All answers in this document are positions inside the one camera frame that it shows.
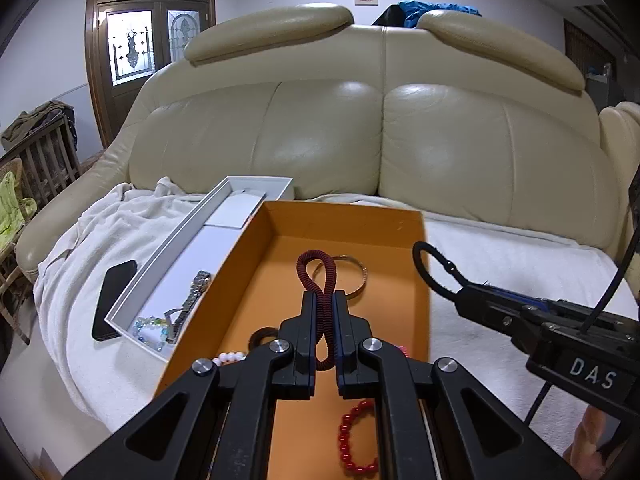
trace blue fabric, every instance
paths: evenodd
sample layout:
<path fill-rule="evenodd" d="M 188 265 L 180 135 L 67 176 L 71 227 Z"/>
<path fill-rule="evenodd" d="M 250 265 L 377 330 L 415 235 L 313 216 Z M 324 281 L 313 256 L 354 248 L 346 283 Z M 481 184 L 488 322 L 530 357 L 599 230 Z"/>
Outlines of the blue fabric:
<path fill-rule="evenodd" d="M 418 24 L 418 19 L 425 12 L 435 9 L 443 10 L 458 10 L 459 12 L 467 12 L 468 14 L 475 14 L 476 16 L 482 16 L 478 9 L 475 7 L 469 7 L 459 4 L 430 4 L 428 2 L 417 2 L 415 0 L 407 0 L 399 2 L 398 5 L 404 12 L 404 27 L 415 28 Z"/>

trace door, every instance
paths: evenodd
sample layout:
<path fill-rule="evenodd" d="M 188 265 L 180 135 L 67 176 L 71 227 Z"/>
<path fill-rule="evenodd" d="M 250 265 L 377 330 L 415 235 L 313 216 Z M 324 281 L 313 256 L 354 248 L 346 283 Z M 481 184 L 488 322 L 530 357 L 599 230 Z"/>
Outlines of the door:
<path fill-rule="evenodd" d="M 87 75 L 100 138 L 120 131 L 142 85 L 184 58 L 189 40 L 215 24 L 214 0 L 88 0 Z"/>
<path fill-rule="evenodd" d="M 162 68 L 164 31 L 158 3 L 99 6 L 100 79 L 111 139 L 120 131 L 138 92 Z"/>

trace black smartphone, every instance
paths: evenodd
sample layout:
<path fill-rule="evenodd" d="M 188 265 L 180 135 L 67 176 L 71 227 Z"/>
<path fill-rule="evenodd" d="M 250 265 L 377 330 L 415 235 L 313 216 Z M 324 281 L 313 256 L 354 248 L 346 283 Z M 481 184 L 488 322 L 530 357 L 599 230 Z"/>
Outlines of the black smartphone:
<path fill-rule="evenodd" d="M 122 291 L 129 285 L 137 270 L 138 264 L 134 260 L 129 260 L 111 267 L 105 273 L 98 298 L 98 307 L 95 309 L 94 328 L 91 330 L 91 335 L 96 341 L 106 341 L 120 336 L 104 320 L 104 317 L 109 313 Z"/>

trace orange box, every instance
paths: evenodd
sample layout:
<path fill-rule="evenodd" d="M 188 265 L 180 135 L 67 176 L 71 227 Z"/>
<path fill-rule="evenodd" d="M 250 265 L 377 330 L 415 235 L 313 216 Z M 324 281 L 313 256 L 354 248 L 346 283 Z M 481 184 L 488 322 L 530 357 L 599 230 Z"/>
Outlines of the orange box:
<path fill-rule="evenodd" d="M 265 202 L 212 280 L 180 338 L 156 390 L 175 381 L 200 357 L 246 351 L 250 335 L 265 326 L 279 327 L 300 314 L 304 288 L 296 261 L 309 249 L 333 256 L 349 254 L 369 272 L 362 295 L 350 312 L 366 318 L 374 336 L 404 345 L 411 357 L 427 360 L 428 290 L 414 269 L 412 245 L 424 240 L 417 211 L 319 202 Z M 311 273 L 318 262 L 311 262 Z M 355 290 L 360 269 L 336 262 L 336 289 Z M 322 284 L 324 275 L 318 276 Z M 326 345 L 318 344 L 318 358 Z M 347 478 L 339 460 L 340 418 L 356 400 L 338 396 L 335 371 L 316 372 L 310 401 L 279 400 L 276 406 L 268 478 L 333 480 Z M 351 452 L 359 465 L 377 455 L 372 416 L 356 423 Z"/>

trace decorative glass pattern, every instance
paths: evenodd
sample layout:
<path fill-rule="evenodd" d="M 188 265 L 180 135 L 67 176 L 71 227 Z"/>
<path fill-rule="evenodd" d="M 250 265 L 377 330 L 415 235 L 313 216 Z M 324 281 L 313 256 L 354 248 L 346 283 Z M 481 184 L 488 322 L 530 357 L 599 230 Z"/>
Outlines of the decorative glass pattern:
<path fill-rule="evenodd" d="M 109 14 L 107 34 L 114 86 L 156 71 L 150 10 Z"/>
<path fill-rule="evenodd" d="M 200 13 L 197 10 L 168 10 L 166 15 L 171 62 L 174 62 L 184 57 L 184 47 L 200 33 Z"/>

